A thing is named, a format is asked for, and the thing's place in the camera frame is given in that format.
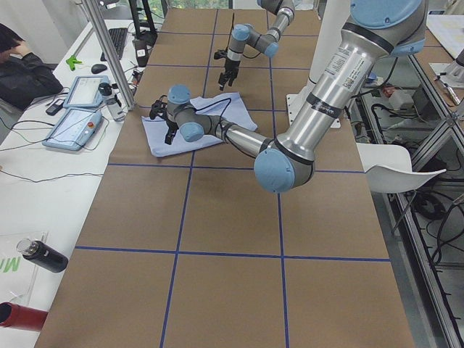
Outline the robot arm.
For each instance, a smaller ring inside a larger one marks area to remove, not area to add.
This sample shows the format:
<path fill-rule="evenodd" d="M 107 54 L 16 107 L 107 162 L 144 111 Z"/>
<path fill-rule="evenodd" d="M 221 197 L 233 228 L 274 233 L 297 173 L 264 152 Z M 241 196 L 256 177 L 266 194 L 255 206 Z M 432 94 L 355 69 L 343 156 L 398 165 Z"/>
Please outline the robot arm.
<path fill-rule="evenodd" d="M 221 91 L 225 85 L 233 85 L 239 74 L 239 65 L 246 46 L 257 50 L 269 58 L 273 58 L 278 51 L 278 42 L 285 29 L 293 22 L 295 6 L 288 0 L 257 0 L 257 4 L 275 15 L 274 23 L 266 33 L 259 33 L 250 24 L 237 24 L 231 29 L 226 49 L 218 50 L 214 59 L 225 59 L 224 71 L 218 78 Z"/>
<path fill-rule="evenodd" d="M 274 139 L 217 115 L 200 115 L 184 85 L 170 88 L 167 121 L 187 142 L 215 136 L 254 157 L 261 187 L 283 193 L 306 184 L 314 173 L 315 147 L 355 97 L 380 58 L 414 54 L 425 41 L 427 1 L 351 1 L 341 43 L 285 133 Z"/>

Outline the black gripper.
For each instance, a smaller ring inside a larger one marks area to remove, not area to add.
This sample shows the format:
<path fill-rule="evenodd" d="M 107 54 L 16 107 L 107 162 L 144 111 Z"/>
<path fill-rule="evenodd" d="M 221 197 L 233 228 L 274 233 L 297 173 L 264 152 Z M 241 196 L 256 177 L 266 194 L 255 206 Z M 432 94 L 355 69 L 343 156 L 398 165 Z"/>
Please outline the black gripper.
<path fill-rule="evenodd" d="M 175 135 L 178 131 L 178 124 L 171 121 L 171 120 L 166 120 L 166 125 L 168 126 L 167 133 L 165 135 L 165 143 L 166 144 L 171 144 L 173 142 L 173 139 L 175 138 Z"/>
<path fill-rule="evenodd" d="M 225 70 L 220 74 L 218 79 L 219 89 L 224 90 L 225 85 L 232 86 L 239 73 L 240 60 L 225 59 Z"/>

